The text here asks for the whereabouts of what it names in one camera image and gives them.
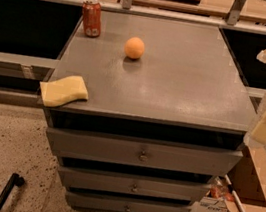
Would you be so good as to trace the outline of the orange fruit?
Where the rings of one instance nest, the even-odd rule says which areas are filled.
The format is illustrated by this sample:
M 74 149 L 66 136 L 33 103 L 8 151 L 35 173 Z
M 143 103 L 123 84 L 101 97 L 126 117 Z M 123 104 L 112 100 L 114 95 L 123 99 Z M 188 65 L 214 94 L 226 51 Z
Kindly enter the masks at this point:
M 142 39 L 132 37 L 125 42 L 125 55 L 130 59 L 137 60 L 144 54 L 145 45 Z

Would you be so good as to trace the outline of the yellow sponge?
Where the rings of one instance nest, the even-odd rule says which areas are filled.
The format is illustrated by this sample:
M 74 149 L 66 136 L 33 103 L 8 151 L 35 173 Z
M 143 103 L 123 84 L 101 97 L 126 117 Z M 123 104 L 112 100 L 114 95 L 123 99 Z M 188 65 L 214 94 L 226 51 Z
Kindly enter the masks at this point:
M 74 100 L 88 100 L 88 90 L 81 76 L 64 77 L 51 82 L 40 82 L 45 107 L 59 107 Z

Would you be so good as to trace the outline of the black tool on floor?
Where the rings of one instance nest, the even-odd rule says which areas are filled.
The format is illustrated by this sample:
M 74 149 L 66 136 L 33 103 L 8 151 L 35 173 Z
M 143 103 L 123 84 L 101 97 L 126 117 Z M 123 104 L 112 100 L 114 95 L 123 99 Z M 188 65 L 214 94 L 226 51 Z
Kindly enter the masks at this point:
M 9 178 L 8 182 L 5 185 L 5 188 L 2 190 L 0 195 L 0 211 L 4 206 L 4 203 L 7 201 L 8 196 L 11 193 L 11 190 L 15 187 L 21 187 L 25 184 L 25 180 L 21 175 L 13 173 Z

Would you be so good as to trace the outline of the red soda can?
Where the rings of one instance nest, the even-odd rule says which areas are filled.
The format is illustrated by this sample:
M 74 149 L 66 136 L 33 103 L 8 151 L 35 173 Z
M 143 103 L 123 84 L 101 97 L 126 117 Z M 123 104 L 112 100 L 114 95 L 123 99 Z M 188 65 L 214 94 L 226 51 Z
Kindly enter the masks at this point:
M 84 0 L 83 29 L 87 37 L 96 38 L 101 34 L 101 5 L 98 0 Z

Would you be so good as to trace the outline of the grey drawer cabinet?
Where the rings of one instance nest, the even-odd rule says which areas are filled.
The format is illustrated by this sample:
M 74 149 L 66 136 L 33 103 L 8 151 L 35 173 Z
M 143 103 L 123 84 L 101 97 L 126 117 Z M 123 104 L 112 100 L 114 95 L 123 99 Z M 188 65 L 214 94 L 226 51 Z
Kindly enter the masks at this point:
M 125 42 L 140 38 L 144 54 L 125 55 Z M 74 34 L 54 79 L 81 76 L 89 99 L 47 108 L 47 128 L 118 135 L 241 152 L 254 108 L 221 33 L 215 27 L 106 12 L 102 33 Z M 61 166 L 210 186 L 197 173 L 59 157 Z M 69 188 L 66 192 L 164 202 L 177 199 Z

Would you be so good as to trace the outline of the top grey drawer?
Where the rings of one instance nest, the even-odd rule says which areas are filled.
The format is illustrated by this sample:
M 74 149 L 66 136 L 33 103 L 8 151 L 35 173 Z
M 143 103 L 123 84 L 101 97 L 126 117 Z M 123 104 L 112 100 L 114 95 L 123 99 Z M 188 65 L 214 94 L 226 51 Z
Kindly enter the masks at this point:
M 52 152 L 59 157 L 209 176 L 224 176 L 243 155 L 240 151 L 50 127 L 46 134 Z

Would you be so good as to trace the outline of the cardboard box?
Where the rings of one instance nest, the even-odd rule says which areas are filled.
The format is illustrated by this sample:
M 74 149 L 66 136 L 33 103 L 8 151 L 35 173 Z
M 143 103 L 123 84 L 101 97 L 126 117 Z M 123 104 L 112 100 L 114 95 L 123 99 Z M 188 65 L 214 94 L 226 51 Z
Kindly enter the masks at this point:
M 243 158 L 228 173 L 228 178 L 245 212 L 266 212 L 266 151 L 246 148 Z M 231 201 L 204 197 L 194 203 L 190 212 L 239 212 Z

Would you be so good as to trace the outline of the bottom grey drawer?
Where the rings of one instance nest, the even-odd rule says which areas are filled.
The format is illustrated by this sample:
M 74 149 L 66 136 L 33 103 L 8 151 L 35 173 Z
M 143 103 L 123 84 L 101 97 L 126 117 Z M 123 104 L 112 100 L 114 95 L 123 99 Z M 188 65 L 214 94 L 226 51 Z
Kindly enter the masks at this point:
M 188 206 L 158 203 L 146 200 L 134 200 L 128 198 L 116 198 L 104 195 L 80 194 L 66 192 L 67 204 L 73 208 L 91 208 L 103 211 L 115 212 L 190 212 Z

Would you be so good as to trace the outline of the grey drawer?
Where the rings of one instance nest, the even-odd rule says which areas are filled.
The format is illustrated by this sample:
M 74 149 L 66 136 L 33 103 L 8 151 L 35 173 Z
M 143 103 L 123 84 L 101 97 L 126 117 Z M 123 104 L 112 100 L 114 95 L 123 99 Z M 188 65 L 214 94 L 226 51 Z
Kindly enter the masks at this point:
M 73 208 L 91 208 L 103 211 L 115 212 L 190 212 L 188 206 L 158 203 L 146 200 L 134 200 L 128 198 L 116 198 L 104 195 L 80 194 L 66 192 L 67 204 Z
M 240 151 L 50 127 L 46 134 L 52 152 L 59 157 L 209 176 L 224 176 L 243 155 Z
M 63 185 L 69 188 L 117 192 L 129 195 L 159 197 L 188 201 L 201 200 L 210 186 L 202 183 L 172 179 L 118 174 L 100 170 L 76 169 L 61 166 L 58 169 Z

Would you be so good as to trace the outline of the middle grey drawer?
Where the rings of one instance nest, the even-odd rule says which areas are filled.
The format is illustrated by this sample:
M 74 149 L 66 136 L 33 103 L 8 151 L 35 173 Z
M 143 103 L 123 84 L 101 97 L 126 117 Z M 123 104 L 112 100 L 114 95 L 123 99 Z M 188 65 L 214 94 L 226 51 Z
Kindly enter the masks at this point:
M 210 186 L 202 183 L 172 179 L 118 174 L 100 170 L 76 169 L 61 166 L 58 169 L 63 185 L 69 188 L 117 192 L 129 195 L 159 197 L 188 201 L 201 200 Z

